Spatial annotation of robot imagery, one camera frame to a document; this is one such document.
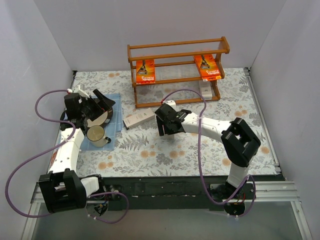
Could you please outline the white Harry's box black end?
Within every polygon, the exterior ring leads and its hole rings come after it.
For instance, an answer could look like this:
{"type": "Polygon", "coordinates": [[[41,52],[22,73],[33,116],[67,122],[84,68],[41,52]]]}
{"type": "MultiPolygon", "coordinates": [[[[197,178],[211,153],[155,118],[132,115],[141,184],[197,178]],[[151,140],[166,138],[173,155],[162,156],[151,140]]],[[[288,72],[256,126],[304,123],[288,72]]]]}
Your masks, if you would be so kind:
{"type": "Polygon", "coordinates": [[[200,80],[198,84],[199,84],[200,94],[203,96],[203,98],[205,100],[211,100],[213,97],[211,83],[209,81],[200,80]]]}

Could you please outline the brown wooden three-tier shelf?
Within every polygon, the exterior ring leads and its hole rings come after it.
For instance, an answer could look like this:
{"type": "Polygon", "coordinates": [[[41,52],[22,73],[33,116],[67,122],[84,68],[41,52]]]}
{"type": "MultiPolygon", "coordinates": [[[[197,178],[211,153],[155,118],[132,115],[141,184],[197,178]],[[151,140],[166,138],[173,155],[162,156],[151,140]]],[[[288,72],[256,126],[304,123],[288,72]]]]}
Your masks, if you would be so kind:
{"type": "MultiPolygon", "coordinates": [[[[137,87],[142,86],[155,86],[164,84],[177,84],[183,82],[199,82],[202,80],[199,71],[196,67],[194,56],[196,55],[213,55],[215,62],[220,70],[222,79],[225,78],[225,72],[221,64],[222,54],[228,54],[230,52],[230,46],[226,37],[203,40],[190,40],[190,41],[177,41],[157,44],[145,44],[145,45],[128,45],[127,46],[127,59],[130,64],[131,82],[134,91],[134,103],[136,108],[151,108],[158,107],[162,101],[159,102],[147,102],[138,103],[137,87]],[[132,56],[132,50],[138,49],[150,49],[150,48],[164,48],[164,47],[176,47],[182,45],[192,44],[207,44],[218,43],[216,49],[196,50],[190,52],[169,52],[164,53],[164,50],[160,50],[160,54],[153,55],[140,55],[132,56]],[[153,59],[155,63],[155,83],[154,84],[136,84],[136,61],[153,59]]],[[[218,89],[218,80],[209,81],[211,84],[211,91],[214,93],[210,101],[218,101],[221,96],[218,89]]]]}

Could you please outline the orange Gillette Styler razor box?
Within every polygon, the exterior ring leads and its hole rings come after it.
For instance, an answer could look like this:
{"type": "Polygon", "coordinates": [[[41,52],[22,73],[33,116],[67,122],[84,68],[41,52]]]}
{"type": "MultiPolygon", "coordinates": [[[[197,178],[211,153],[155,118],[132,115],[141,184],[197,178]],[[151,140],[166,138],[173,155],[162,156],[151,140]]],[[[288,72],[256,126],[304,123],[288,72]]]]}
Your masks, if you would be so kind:
{"type": "Polygon", "coordinates": [[[151,85],[156,82],[154,59],[143,59],[136,61],[135,82],[137,85],[151,85]]]}

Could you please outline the orange Gillette Fusion razor box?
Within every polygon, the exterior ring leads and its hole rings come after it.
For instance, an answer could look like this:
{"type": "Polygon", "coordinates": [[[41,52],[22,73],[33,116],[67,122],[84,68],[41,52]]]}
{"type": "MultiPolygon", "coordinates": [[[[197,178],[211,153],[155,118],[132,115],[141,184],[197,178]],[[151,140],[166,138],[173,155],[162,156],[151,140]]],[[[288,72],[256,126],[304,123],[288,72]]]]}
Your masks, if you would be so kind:
{"type": "Polygon", "coordinates": [[[193,56],[199,75],[204,82],[222,79],[221,71],[212,54],[201,54],[193,56]]]}

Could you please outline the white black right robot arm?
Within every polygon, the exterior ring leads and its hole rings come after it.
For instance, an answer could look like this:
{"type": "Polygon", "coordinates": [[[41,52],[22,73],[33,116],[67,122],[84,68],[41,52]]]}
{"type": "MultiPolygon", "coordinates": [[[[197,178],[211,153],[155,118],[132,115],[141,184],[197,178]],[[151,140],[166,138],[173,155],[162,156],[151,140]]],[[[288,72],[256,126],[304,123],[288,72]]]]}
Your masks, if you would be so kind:
{"type": "Polygon", "coordinates": [[[223,144],[230,171],[225,185],[218,192],[221,199],[227,201],[240,194],[248,180],[252,158],[257,154],[261,141],[245,120],[237,117],[232,121],[215,120],[202,117],[190,110],[176,111],[170,104],[163,103],[155,111],[160,136],[178,133],[197,133],[198,137],[208,137],[223,144]]]}

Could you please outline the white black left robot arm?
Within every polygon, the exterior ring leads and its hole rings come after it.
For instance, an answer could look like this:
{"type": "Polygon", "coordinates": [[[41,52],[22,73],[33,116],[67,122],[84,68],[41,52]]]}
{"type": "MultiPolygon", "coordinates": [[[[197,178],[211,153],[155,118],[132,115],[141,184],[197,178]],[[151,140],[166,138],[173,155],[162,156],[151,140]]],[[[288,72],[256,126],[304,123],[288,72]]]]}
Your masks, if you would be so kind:
{"type": "Polygon", "coordinates": [[[65,110],[60,117],[60,142],[55,158],[46,174],[39,177],[39,187],[49,213],[82,209],[87,199],[103,193],[103,178],[99,174],[79,177],[77,161],[82,142],[89,139],[101,148],[112,140],[104,126],[113,117],[115,101],[98,89],[95,97],[87,94],[81,86],[67,90],[64,96],[65,110]]]}

